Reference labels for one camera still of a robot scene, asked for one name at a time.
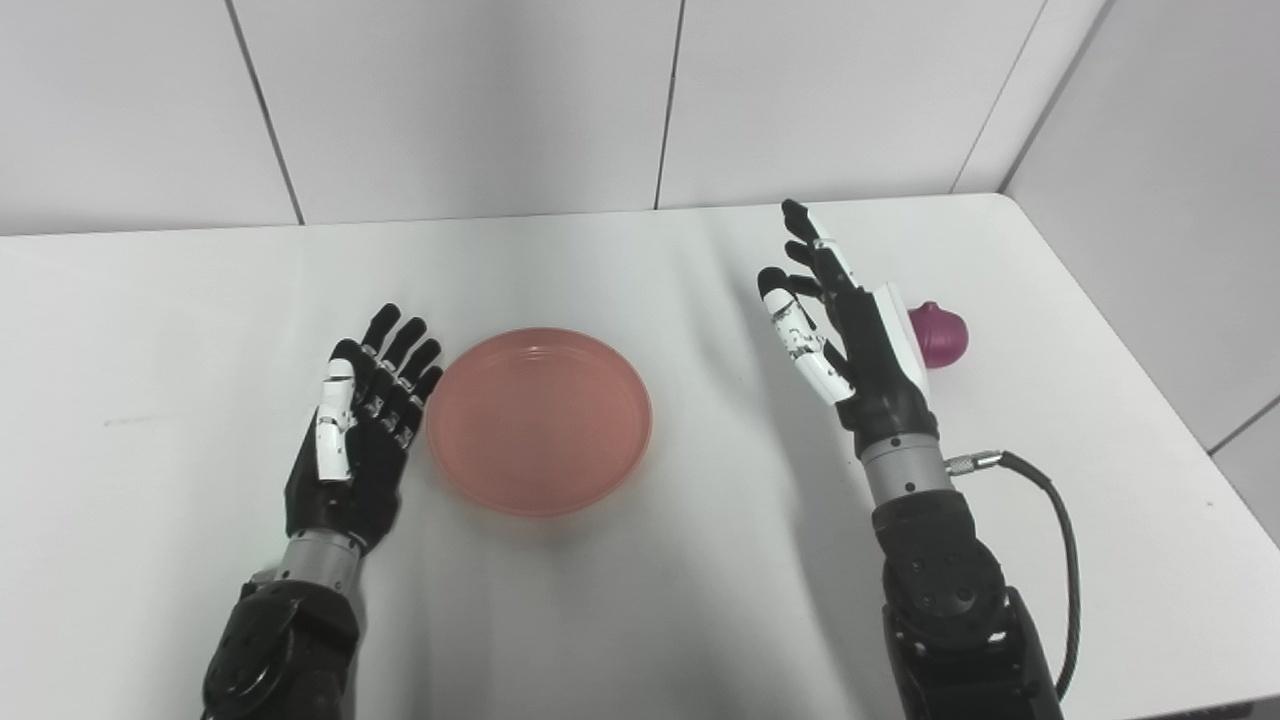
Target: purple onion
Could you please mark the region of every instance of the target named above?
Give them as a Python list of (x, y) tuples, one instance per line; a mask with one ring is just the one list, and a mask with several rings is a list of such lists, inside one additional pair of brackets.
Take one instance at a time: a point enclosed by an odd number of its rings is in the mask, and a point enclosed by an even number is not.
[(938, 307), (937, 302), (925, 302), (908, 315), (911, 316), (925, 368), (946, 368), (969, 347), (969, 328), (964, 318)]

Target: white wall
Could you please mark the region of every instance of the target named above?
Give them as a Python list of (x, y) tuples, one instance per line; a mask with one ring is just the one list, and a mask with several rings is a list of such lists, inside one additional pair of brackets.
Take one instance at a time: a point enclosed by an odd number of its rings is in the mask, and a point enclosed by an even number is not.
[(221, 3), (0, 3), (0, 234), (293, 222)]
[(1100, 5), (689, 0), (662, 205), (995, 191)]
[[(1009, 187), (1207, 448), (1280, 395), (1277, 37), (1270, 0), (1117, 0)], [(1275, 532), (1280, 425), (1236, 442)]]
[[(1100, 3), (236, 6), (325, 223), (653, 208), (668, 109), (662, 206), (995, 190)], [(223, 3), (10, 3), (0, 60), (0, 233), (293, 222)]]

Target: white tabletop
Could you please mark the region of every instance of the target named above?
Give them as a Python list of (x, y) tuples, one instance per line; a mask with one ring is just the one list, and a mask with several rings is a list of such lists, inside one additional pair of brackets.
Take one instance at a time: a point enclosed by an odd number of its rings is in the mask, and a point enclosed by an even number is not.
[[(1014, 450), (1061, 487), (1066, 716), (1280, 693), (1280, 551), (1016, 205), (815, 211), (859, 279), (969, 322), (931, 374), (943, 450)], [(756, 206), (0, 241), (0, 717), (198, 714), (239, 583), (283, 550), (329, 348), (388, 300), (445, 360), (527, 325), (608, 342), (654, 434), (622, 488), (541, 520), (472, 506), (417, 443), (362, 574), (360, 720), (900, 717), (851, 438), (755, 293), (785, 237)], [(959, 484), (1056, 671), (1050, 505), (1002, 471)]]

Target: cable connector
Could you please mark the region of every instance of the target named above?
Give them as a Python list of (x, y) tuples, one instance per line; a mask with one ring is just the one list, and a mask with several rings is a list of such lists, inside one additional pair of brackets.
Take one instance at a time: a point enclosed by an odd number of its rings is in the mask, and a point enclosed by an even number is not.
[(995, 468), (1000, 464), (1000, 460), (1004, 456), (1004, 450), (984, 450), (982, 452), (959, 455), (947, 460), (947, 474), (955, 478), (957, 475), (968, 475), (969, 473), (986, 470), (987, 468)]

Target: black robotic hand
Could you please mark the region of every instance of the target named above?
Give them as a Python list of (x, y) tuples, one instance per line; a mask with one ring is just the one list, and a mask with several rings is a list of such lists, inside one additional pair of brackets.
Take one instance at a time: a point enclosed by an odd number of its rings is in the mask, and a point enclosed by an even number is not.
[[(404, 323), (379, 357), (399, 316), (399, 309), (388, 304), (361, 342), (346, 338), (333, 348), (325, 401), (307, 427), (284, 488), (289, 537), (307, 529), (334, 530), (355, 539), (365, 553), (390, 530), (408, 446), (422, 421), (426, 397), (443, 374), (439, 366), (429, 366), (440, 355), (434, 338), (410, 355), (426, 334), (421, 318)], [(333, 445), (325, 446), (326, 441)], [(321, 471), (320, 465), (330, 461), (337, 471)]]
[[(872, 525), (884, 551), (884, 646), (906, 716), (1061, 720), (1030, 614), (978, 539), (951, 475), (993, 464), (1020, 468), (1028, 477), (1041, 475), (1037, 484), (1055, 498), (1055, 509), (1061, 498), (1047, 478), (1012, 454), (943, 460), (924, 363), (895, 288), (860, 286), (804, 205), (787, 200), (782, 215), (796, 237), (786, 243), (786, 254), (812, 277), (765, 268), (756, 278), (760, 299), (792, 363), (854, 433), (876, 503)], [(799, 295), (822, 302), (844, 354), (819, 334)], [(1065, 510), (1060, 519), (1075, 598), (1074, 541)], [(1078, 600), (1071, 602), (1078, 607)], [(1075, 632), (1069, 629), (1059, 696), (1074, 665)]]
[(360, 559), (390, 530), (440, 345), (384, 306), (364, 341), (329, 360), (320, 405), (284, 488), (279, 568), (241, 588), (204, 682), (205, 720), (339, 720), (360, 625), (347, 594)]

